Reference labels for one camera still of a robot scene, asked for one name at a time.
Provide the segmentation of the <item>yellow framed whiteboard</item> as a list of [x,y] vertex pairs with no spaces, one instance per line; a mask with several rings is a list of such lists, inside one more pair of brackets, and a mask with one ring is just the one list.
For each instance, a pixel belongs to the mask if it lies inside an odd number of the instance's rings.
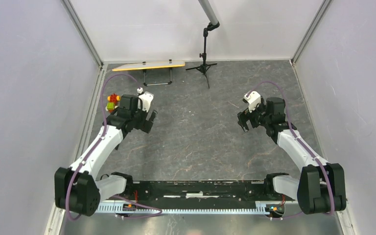
[[[167,61],[157,61],[157,62],[141,62],[124,64],[119,67],[112,69],[112,71],[142,71],[143,72],[143,85],[144,86],[156,86],[156,85],[170,85],[172,84],[172,70],[173,68],[184,67],[186,62],[184,60],[172,60]],[[165,83],[151,83],[146,82],[146,72],[147,70],[154,69],[169,69],[169,81]]]

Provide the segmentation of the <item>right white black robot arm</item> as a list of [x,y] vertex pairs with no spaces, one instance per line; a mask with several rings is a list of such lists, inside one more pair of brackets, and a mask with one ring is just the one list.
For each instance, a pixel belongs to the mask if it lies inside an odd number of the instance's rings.
[[264,127],[268,137],[279,146],[300,171],[299,179],[287,173],[268,174],[263,194],[270,200],[284,195],[296,200],[304,214],[333,213],[347,207],[343,167],[316,153],[287,119],[284,99],[264,99],[256,92],[246,94],[247,108],[237,114],[244,131]]

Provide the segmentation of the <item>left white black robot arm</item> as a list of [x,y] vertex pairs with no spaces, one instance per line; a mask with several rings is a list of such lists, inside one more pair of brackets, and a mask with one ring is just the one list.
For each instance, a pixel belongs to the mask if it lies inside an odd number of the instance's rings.
[[118,195],[129,199],[134,194],[130,175],[113,173],[105,179],[97,176],[113,150],[132,130],[149,133],[157,111],[151,110],[154,95],[142,92],[125,94],[112,113],[104,115],[103,125],[85,152],[69,167],[60,167],[54,174],[56,207],[67,212],[91,216],[100,202]]

